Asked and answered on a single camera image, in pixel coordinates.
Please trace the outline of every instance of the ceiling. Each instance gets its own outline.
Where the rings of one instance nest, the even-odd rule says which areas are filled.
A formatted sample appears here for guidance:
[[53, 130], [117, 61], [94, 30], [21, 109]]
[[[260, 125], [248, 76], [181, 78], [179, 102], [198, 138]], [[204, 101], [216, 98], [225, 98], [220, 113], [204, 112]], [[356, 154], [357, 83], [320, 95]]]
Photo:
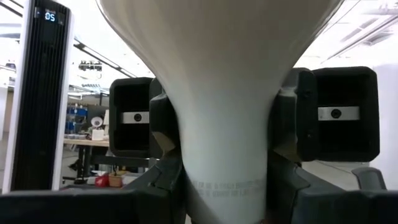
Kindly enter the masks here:
[[[75, 15], [75, 36], [101, 55], [116, 62], [137, 77], [153, 77], [152, 72], [140, 58], [116, 35], [101, 15], [95, 0], [58, 0], [69, 7]], [[354, 59], [368, 52], [369, 48], [383, 42], [398, 31], [397, 0], [346, 0], [327, 26], [305, 51], [296, 67], [320, 68], [340, 64], [350, 65]], [[21, 18], [0, 7], [0, 24], [20, 24]], [[1, 33], [20, 32], [20, 27], [0, 27]], [[5, 59], [18, 57], [18, 44], [0, 41], [0, 64]], [[98, 72], [78, 69], [81, 60], [94, 60], [89, 55], [73, 49], [72, 75], [70, 82], [76, 85], [95, 83], [109, 88], [113, 80], [125, 78], [122, 73], [103, 65], [101, 76]]]

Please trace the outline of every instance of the desk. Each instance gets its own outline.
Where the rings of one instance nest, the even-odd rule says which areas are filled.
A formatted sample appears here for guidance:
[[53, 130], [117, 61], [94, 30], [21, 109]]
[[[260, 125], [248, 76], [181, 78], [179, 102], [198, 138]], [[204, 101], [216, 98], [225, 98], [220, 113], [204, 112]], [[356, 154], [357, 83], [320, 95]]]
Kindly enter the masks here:
[[63, 143], [82, 146], [78, 148], [79, 163], [77, 164], [78, 167], [77, 167], [77, 179], [75, 181], [76, 183], [84, 182], [84, 178], [90, 176], [90, 161], [91, 161], [91, 151], [93, 150], [93, 146], [109, 147], [109, 141], [64, 139]]
[[80, 139], [64, 139], [64, 144], [75, 144], [78, 146], [101, 146], [109, 147], [109, 141], [92, 141], [92, 140], [80, 140]]

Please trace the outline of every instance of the white cloth funnel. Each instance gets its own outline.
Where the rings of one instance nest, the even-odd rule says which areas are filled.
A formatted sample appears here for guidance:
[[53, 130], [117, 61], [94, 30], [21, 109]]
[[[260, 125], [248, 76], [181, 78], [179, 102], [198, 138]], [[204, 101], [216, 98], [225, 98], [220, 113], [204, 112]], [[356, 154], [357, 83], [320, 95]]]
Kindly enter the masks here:
[[98, 1], [177, 112], [188, 214], [259, 223], [272, 100], [341, 1]]

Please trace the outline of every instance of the black plastic housing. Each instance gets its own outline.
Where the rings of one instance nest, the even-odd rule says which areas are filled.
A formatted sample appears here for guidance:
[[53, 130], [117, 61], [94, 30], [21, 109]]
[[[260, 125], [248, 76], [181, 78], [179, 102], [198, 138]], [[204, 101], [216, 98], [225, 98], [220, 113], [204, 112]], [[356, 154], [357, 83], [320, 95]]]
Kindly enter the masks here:
[[323, 68], [317, 78], [318, 107], [358, 106], [359, 120], [319, 121], [323, 161], [369, 162], [380, 153], [377, 75], [367, 67]]
[[272, 150], [295, 162], [318, 157], [317, 101], [314, 74], [306, 68], [293, 68], [275, 97], [269, 116]]
[[149, 122], [149, 129], [151, 134], [149, 135], [149, 153], [151, 157], [153, 158], [161, 158], [163, 156], [163, 151], [162, 148], [160, 147], [159, 143], [156, 141], [156, 138], [153, 135], [153, 131], [159, 131], [156, 130], [156, 126], [158, 125], [158, 120], [160, 120], [160, 123], [167, 121], [168, 117], [163, 116], [163, 114], [166, 113], [165, 110], [166, 108], [156, 108], [153, 103], [153, 99], [156, 98], [156, 96], [161, 95], [164, 90], [162, 88], [162, 85], [158, 81], [157, 78], [154, 78], [152, 82], [150, 83], [149, 87], [149, 98], [150, 98], [150, 103], [149, 103], [149, 120], [152, 122]]
[[278, 224], [398, 223], [398, 192], [343, 189], [269, 153], [267, 215]]
[[109, 148], [115, 156], [148, 158], [149, 124], [123, 124], [124, 112], [149, 112], [152, 78], [115, 80], [109, 90]]

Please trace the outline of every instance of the digital display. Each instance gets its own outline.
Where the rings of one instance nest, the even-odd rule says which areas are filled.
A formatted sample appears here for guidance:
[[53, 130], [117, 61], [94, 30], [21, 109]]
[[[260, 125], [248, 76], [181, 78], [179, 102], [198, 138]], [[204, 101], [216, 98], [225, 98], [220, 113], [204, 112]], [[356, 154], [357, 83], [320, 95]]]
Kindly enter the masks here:
[[65, 25], [65, 15], [50, 9], [35, 8], [35, 18], [43, 18], [45, 21], [54, 22], [61, 26]]
[[55, 22], [55, 14], [52, 12], [45, 12], [44, 19], [47, 21]]

